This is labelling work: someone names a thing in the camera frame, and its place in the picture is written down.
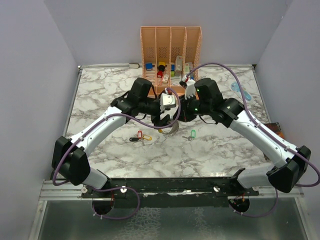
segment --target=green carabiner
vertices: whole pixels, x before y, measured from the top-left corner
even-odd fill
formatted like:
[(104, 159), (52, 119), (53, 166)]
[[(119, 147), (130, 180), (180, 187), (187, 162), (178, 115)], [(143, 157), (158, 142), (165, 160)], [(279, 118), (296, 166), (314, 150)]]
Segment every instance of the green carabiner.
[(193, 139), (196, 138), (196, 130), (191, 130), (191, 137), (192, 137)]

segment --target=yellow handle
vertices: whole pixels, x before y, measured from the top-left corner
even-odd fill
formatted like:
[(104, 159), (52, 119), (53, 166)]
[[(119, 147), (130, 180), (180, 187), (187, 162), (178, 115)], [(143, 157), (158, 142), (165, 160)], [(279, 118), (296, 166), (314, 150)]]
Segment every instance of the yellow handle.
[(142, 138), (145, 139), (145, 140), (148, 140), (148, 141), (152, 140), (152, 137), (148, 136), (148, 135), (143, 135)]

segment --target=gray wall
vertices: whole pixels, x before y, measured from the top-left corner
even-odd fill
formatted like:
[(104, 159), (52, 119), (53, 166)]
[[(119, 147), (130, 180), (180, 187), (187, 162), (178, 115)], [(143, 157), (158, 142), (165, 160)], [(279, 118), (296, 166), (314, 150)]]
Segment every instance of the gray wall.
[[(320, 168), (320, 1), (293, 0), (257, 68), (272, 121), (286, 138), (311, 149)], [(302, 183), (314, 183), (308, 168)], [(320, 236), (320, 187), (304, 188), (308, 209)]]
[(291, 0), (45, 0), (79, 65), (141, 62), (140, 26), (201, 26), (202, 63), (256, 64)]
[(78, 73), (41, 0), (0, 2), (0, 239), (27, 239)]

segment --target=red carabiner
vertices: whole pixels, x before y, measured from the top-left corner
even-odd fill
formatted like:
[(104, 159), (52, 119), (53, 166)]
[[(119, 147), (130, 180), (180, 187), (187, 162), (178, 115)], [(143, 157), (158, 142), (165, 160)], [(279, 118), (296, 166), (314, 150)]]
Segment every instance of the red carabiner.
[(137, 134), (137, 135), (138, 135), (138, 139), (142, 139), (142, 136), (143, 136), (143, 135), (142, 135), (142, 131), (141, 131), (141, 130), (138, 131), (138, 134)]

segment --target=white marble surface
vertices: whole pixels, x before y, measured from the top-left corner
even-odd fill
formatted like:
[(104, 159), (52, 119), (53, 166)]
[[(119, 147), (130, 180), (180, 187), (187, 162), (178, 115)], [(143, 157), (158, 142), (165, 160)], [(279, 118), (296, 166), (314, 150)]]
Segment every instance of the white marble surface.
[[(249, 109), (267, 123), (267, 115), (250, 67), (232, 68), (241, 84), (253, 96)], [(142, 69), (87, 68), (82, 71), (67, 136), (77, 134), (110, 105), (110, 102), (130, 90)], [(230, 89), (233, 76), (221, 67), (205, 67), (200, 78), (217, 81), (224, 98), (240, 98)], [(148, 117), (144, 120), (151, 123)], [(232, 176), (238, 169), (266, 163), (263, 153), (237, 132), (222, 124), (204, 124), (199, 118), (189, 123), (180, 122), (179, 132), (165, 137), (158, 131), (130, 121), (118, 128), (95, 149), (89, 157), (90, 166), (110, 177), (216, 177)], [(188, 141), (196, 131), (196, 138)], [(130, 142), (138, 130), (152, 136), (151, 141)]]

